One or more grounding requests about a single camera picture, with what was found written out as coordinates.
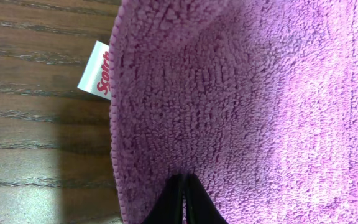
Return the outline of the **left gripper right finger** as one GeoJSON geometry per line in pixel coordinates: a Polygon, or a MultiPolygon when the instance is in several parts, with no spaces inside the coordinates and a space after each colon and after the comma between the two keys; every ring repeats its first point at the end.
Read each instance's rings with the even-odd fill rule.
{"type": "Polygon", "coordinates": [[[187,224],[227,224],[195,174],[186,177],[185,201],[187,224]]]}

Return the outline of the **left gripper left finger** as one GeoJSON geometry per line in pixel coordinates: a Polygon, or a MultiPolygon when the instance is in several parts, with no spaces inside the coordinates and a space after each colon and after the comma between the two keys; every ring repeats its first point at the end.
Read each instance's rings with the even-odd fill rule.
{"type": "Polygon", "coordinates": [[[181,174],[167,181],[153,209],[142,224],[181,224],[183,219],[183,186],[181,174]]]}

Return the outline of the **purple microfiber cloth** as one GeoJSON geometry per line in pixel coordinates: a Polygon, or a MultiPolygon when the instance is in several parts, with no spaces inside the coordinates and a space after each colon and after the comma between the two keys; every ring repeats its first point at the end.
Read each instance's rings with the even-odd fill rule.
{"type": "Polygon", "coordinates": [[[358,0],[123,1],[110,54],[124,223],[176,173],[229,223],[358,223],[358,0]]]}

